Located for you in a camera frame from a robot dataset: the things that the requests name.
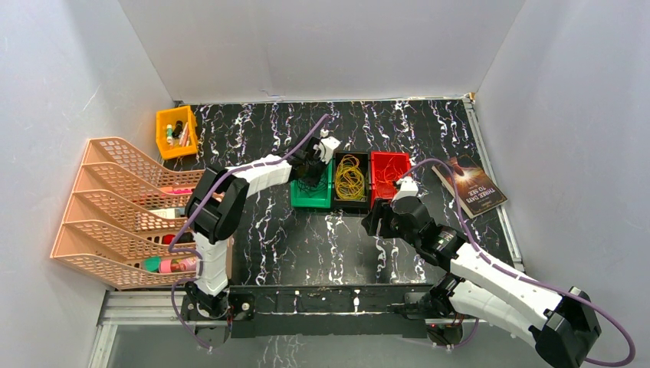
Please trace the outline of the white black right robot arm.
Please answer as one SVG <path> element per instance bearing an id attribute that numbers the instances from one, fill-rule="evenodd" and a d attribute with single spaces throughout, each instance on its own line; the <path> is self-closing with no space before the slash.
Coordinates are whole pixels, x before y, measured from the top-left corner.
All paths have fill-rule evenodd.
<path id="1" fill-rule="evenodd" d="M 402 239 L 446 273 L 419 299 L 407 297 L 401 314 L 477 317 L 522 339 L 553 367 L 581 366 L 602 332 L 585 292 L 572 287 L 562 295 L 528 283 L 525 274 L 439 225 L 414 196 L 377 199 L 361 224 L 370 236 Z"/>

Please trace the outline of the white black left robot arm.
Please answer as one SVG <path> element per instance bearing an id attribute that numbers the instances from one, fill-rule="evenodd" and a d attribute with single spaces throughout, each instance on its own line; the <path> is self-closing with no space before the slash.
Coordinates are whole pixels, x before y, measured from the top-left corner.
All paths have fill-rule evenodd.
<path id="1" fill-rule="evenodd" d="M 333 158 L 337 140 L 309 143 L 288 158 L 269 154 L 247 165 L 205 169 L 185 207 L 199 253 L 194 284 L 199 309 L 211 319 L 228 312 L 228 240 L 237 230 L 247 198 L 294 180 L 317 184 Z"/>

